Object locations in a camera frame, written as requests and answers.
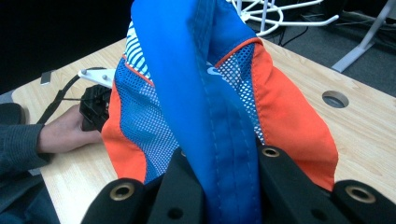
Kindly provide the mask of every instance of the stitching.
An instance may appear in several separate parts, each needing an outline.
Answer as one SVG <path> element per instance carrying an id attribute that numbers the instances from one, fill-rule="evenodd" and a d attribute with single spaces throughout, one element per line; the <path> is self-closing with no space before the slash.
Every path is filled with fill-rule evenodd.
<path id="1" fill-rule="evenodd" d="M 193 34 L 193 36 L 196 36 L 197 34 L 196 34 L 196 28 L 197 28 L 197 26 L 196 26 L 196 24 L 198 24 L 198 19 L 199 19 L 199 10 L 200 10 L 200 8 L 201 8 L 201 4 L 202 4 L 202 0 L 199 0 L 198 1 L 198 4 L 197 4 L 197 10 L 195 11 L 195 18 L 194 18 L 194 24 L 193 24 L 193 27 L 192 27 L 192 34 Z M 199 66 L 199 64 L 198 64 L 198 61 L 197 60 L 195 60 L 195 63 L 196 63 L 196 65 L 197 65 L 197 67 L 199 68 L 200 66 Z M 206 96 L 208 96 L 208 92 L 207 92 L 207 88 L 206 88 L 206 86 L 205 86 L 205 80 L 203 79 L 203 77 L 202 76 L 200 76 L 200 79 L 201 79 L 201 82 L 204 84 L 204 91 L 205 91 L 205 94 L 206 94 Z M 206 101 L 207 101 L 207 103 L 208 103 L 208 105 L 209 105 L 209 115 L 210 115 L 210 125 L 211 125 L 211 132 L 212 132 L 212 135 L 213 135 L 213 138 L 214 138 L 214 149 L 215 149 L 215 161 L 216 161 L 216 163 L 214 164 L 214 166 L 216 167 L 216 179 L 217 179 L 217 183 L 216 183 L 216 186 L 217 186 L 217 188 L 216 188 L 216 191 L 217 191 L 217 196 L 218 196 L 218 210 L 219 210 L 219 223 L 221 223 L 222 221 L 222 217 L 221 217 L 221 215 L 222 215 L 222 213 L 221 213 L 221 198 L 220 198 L 220 195 L 219 195 L 219 166 L 218 166 L 218 164 L 219 164 L 219 149 L 218 149 L 218 145 L 217 145 L 217 141 L 216 141 L 216 139 L 217 139 L 217 137 L 216 137 L 216 135 L 215 135 L 215 132 L 214 132 L 214 124 L 213 124 L 213 111 L 212 111 L 212 103 L 210 102 L 210 100 L 209 100 L 209 97 L 206 97 Z"/>
<path id="2" fill-rule="evenodd" d="M 225 107 L 225 109 L 226 109 L 226 111 L 227 111 L 227 115 L 229 114 L 228 113 L 228 106 L 226 106 Z M 239 124 L 241 124 L 241 116 L 240 116 L 240 113 L 239 113 L 239 110 L 238 110 L 238 121 L 239 121 Z M 230 124 L 230 121 L 229 121 L 229 116 L 227 116 L 227 124 Z M 227 127 L 228 127 L 228 130 L 229 130 L 229 133 L 231 132 L 231 127 L 230 127 L 230 125 L 227 125 Z M 235 198 L 236 199 L 238 199 L 238 196 L 237 196 L 237 192 L 238 192 L 238 188 L 237 188 L 237 186 L 236 186 L 236 177 L 235 177 L 235 162 L 234 162 L 234 160 L 236 159 L 236 157 L 235 157 L 235 150 L 231 150 L 231 152 L 233 153 L 233 155 L 232 155 L 232 163 L 233 163 L 233 192 L 234 192 L 234 195 L 235 195 Z M 240 212 L 240 208 L 239 208 L 239 203 L 237 203 L 236 204 L 236 207 L 237 207 L 237 210 L 238 210 L 238 223 L 241 223 L 241 212 Z"/>
<path id="3" fill-rule="evenodd" d="M 240 118 L 242 117 L 240 111 L 238 111 L 238 115 L 239 115 Z M 242 129 L 242 135 L 243 135 L 243 139 L 244 139 L 245 146 L 246 146 L 246 149 L 247 149 L 246 150 L 247 157 L 248 157 L 248 159 L 247 159 L 247 168 L 248 168 L 248 178 L 250 180 L 249 181 L 250 182 L 250 190 L 251 190 L 251 192 L 254 192 L 255 191 L 254 190 L 254 186 L 253 186 L 253 182 L 254 181 L 253 181 L 252 169 L 251 169 L 251 164 L 250 164 L 251 154 L 250 154 L 250 150 L 248 149 L 248 142 L 247 142 L 248 135 L 246 134 L 246 131 L 244 129 Z M 254 202 L 258 201 L 258 198 L 256 197 L 255 194 L 253 194 L 253 201 Z M 254 214 L 258 214 L 257 206 L 254 207 Z M 256 219 L 256 223 L 259 223 L 259 218 L 257 216 L 255 217 L 255 219 Z"/>
<path id="4" fill-rule="evenodd" d="M 260 45 L 261 44 L 256 43 L 255 46 L 254 46 L 253 59 L 252 59 L 252 63 L 251 63 L 252 68 L 256 68 L 256 65 L 257 65 L 256 61 L 257 60 L 254 60 L 254 58 L 257 55 L 256 54 L 257 50 L 260 50 L 260 49 L 257 48 L 257 47 L 260 47 Z M 258 85 L 257 84 L 258 81 L 257 81 L 257 78 L 256 78 L 256 72 L 253 73 L 253 71 L 256 71 L 256 69 L 254 69 L 254 70 L 252 69 L 252 74 L 251 74 L 252 75 L 253 94 L 256 97 L 256 93 L 257 93 L 259 87 L 257 86 Z M 264 123 L 264 119 L 261 119 L 263 117 L 262 111 L 257 106 L 257 102 L 256 101 L 255 101 L 255 105 L 256 105 L 256 108 L 257 108 L 256 111 L 259 114 L 259 123 L 260 123 L 260 126 L 262 127 L 262 134 L 264 135 L 264 144 L 265 143 L 269 144 L 270 140 L 269 140 L 268 132 L 266 131 L 265 125 L 263 124 Z"/>

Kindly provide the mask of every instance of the metal stand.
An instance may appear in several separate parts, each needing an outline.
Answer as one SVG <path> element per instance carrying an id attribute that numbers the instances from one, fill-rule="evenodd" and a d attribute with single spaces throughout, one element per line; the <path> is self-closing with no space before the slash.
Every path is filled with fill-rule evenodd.
<path id="1" fill-rule="evenodd" d="M 384 20 L 387 18 L 388 14 L 395 6 L 396 6 L 396 0 L 388 0 L 388 2 L 382 8 L 374 24 L 372 25 L 366 36 L 363 38 L 361 43 L 352 51 L 350 51 L 346 56 L 344 56 L 340 61 L 338 61 L 335 65 L 333 65 L 332 69 L 342 73 L 351 64 L 353 64 L 364 52 L 366 52 L 366 50 L 369 49 L 374 44 L 372 39 L 375 36 L 375 33 L 381 27 Z"/>
<path id="2" fill-rule="evenodd" d="M 242 21 L 246 22 L 248 20 L 253 20 L 253 21 L 261 22 L 261 29 L 257 33 L 257 36 L 268 35 L 272 33 L 279 26 L 324 26 L 338 19 L 338 15 L 335 15 L 327 19 L 326 21 L 283 21 L 284 20 L 283 10 L 293 9 L 298 7 L 309 7 L 321 3 L 323 2 L 323 0 L 315 0 L 315 1 L 293 4 L 283 7 L 277 7 L 275 5 L 275 0 L 272 0 L 271 3 L 269 3 L 268 0 L 237 0 L 236 3 L 235 0 L 227 0 L 227 1 L 233 4 L 236 11 L 238 12 L 238 15 L 241 17 Z M 245 8 L 242 8 L 242 2 L 249 2 L 250 5 L 248 5 Z M 258 4 L 262 5 L 262 10 L 251 10 Z M 271 12 L 276 12 L 279 15 L 278 21 L 267 20 L 267 14 Z M 273 26 L 268 30 L 265 30 L 265 23 L 271 24 Z"/>

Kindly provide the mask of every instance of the black strap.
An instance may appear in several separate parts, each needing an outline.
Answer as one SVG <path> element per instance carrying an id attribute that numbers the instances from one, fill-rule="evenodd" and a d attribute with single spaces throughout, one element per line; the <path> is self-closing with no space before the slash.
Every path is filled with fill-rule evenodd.
<path id="1" fill-rule="evenodd" d="M 55 99 L 53 100 L 52 103 L 47 107 L 46 111 L 44 111 L 43 115 L 41 118 L 38 120 L 37 124 L 40 123 L 46 123 L 47 120 L 52 116 L 52 114 L 55 112 L 55 110 L 58 108 L 58 106 L 61 104 L 62 99 L 66 95 L 67 91 L 70 89 L 70 87 L 79 79 L 78 75 L 75 75 L 65 86 L 61 91 L 58 91 L 58 94 L 56 94 Z"/>

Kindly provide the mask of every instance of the person's hand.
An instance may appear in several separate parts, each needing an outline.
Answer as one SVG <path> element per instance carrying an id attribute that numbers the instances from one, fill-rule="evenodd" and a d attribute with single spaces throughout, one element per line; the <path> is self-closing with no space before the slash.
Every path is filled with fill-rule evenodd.
<path id="1" fill-rule="evenodd" d="M 82 147 L 89 143 L 102 142 L 98 131 L 83 132 L 84 117 L 79 113 L 79 105 L 73 105 L 59 118 L 44 126 L 38 136 L 38 153 L 60 153 Z"/>

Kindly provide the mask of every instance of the wooden table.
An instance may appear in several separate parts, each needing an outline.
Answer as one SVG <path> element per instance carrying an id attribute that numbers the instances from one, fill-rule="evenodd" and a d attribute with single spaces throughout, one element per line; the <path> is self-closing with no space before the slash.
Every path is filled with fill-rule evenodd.
<path id="1" fill-rule="evenodd" d="M 396 99 L 270 42 L 264 41 L 264 45 L 275 66 L 301 89 L 329 125 L 340 154 L 336 180 L 359 180 L 396 203 Z M 41 86 L 35 80 L 16 89 L 12 98 L 27 109 L 28 121 L 35 123 L 57 90 L 78 70 L 115 68 L 124 46 L 125 40 L 121 40 L 60 68 L 52 74 L 50 84 Z M 91 85 L 79 80 L 66 97 L 79 98 Z M 325 91 L 344 94 L 348 106 L 334 108 L 325 104 Z M 51 119 L 72 104 L 75 103 L 62 102 Z M 56 155 L 41 172 L 62 223 L 79 223 L 99 191 L 117 178 L 103 145 Z"/>

